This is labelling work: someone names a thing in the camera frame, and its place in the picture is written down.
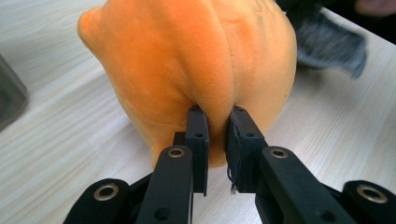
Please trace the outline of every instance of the orange plush fabric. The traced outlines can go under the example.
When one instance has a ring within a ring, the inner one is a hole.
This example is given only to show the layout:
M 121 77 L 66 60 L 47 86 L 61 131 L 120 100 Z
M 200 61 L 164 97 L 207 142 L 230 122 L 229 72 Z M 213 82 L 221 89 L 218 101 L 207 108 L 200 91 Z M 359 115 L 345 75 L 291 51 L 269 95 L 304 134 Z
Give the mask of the orange plush fabric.
M 185 131 L 187 110 L 206 112 L 210 166 L 225 160 L 234 105 L 265 133 L 295 74 L 296 40 L 273 0 L 108 0 L 85 12 L 78 34 L 106 69 L 153 164 Z

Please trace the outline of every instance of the stuffed toy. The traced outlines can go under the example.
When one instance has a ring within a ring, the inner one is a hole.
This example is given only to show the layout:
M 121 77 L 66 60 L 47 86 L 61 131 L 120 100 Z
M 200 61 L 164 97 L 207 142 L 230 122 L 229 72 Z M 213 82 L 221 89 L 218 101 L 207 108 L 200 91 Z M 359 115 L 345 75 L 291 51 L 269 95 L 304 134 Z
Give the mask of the stuffed toy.
M 297 58 L 289 20 L 273 0 L 108 0 L 78 34 L 101 62 L 155 165 L 198 105 L 209 165 L 226 163 L 234 105 L 267 132 L 290 94 Z

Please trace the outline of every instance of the plush pumpkin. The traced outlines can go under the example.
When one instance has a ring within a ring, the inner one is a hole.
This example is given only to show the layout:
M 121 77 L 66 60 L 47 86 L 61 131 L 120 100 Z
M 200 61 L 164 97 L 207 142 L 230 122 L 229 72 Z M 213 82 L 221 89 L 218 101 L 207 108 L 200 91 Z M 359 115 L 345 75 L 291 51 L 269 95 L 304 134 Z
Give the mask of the plush pumpkin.
M 108 0 L 85 12 L 78 34 L 105 68 L 153 164 L 200 106 L 210 166 L 225 160 L 228 117 L 244 107 L 265 133 L 296 67 L 293 29 L 273 0 Z

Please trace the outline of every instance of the light wood surface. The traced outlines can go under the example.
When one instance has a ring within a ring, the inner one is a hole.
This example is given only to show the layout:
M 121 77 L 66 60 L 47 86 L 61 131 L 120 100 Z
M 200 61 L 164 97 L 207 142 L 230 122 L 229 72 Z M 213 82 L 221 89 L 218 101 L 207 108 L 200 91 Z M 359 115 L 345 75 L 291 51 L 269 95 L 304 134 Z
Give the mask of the light wood surface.
M 62 223 L 90 184 L 132 184 L 152 171 L 148 147 L 77 36 L 78 16 L 104 2 L 0 1 L 0 53 L 30 98 L 0 133 L 0 223 Z M 396 48 L 332 16 L 367 38 L 364 74 L 299 69 L 267 142 L 293 150 L 333 188 L 365 179 L 395 193 Z M 233 196 L 230 186 L 225 167 L 210 170 L 193 223 L 261 223 L 254 195 Z

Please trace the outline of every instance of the metal ring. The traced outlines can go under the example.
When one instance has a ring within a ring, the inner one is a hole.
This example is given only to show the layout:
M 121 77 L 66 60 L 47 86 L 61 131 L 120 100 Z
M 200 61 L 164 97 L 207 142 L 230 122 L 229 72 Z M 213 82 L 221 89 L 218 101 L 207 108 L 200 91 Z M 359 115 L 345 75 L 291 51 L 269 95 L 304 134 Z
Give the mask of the metal ring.
M 280 149 L 280 148 L 274 148 L 274 149 L 272 149 L 271 151 L 270 151 L 270 154 L 273 156 L 273 157 L 277 157 L 277 158 L 280 158 L 280 159 L 284 159 L 284 158 L 287 158 L 289 155 L 288 155 L 288 153 L 286 152 L 286 151 L 284 151 L 284 150 L 282 150 L 282 149 Z
M 361 197 L 373 203 L 386 203 L 388 201 L 387 195 L 368 185 L 359 185 L 357 191 Z
M 179 158 L 184 156 L 185 152 L 181 148 L 172 148 L 168 151 L 168 156 L 172 158 Z
M 112 191 L 108 194 L 103 194 L 102 190 L 104 189 L 110 189 Z M 97 189 L 93 194 L 93 198 L 96 199 L 97 201 L 108 201 L 114 198 L 118 193 L 119 193 L 119 187 L 111 183 L 111 184 L 102 185 L 99 189 Z

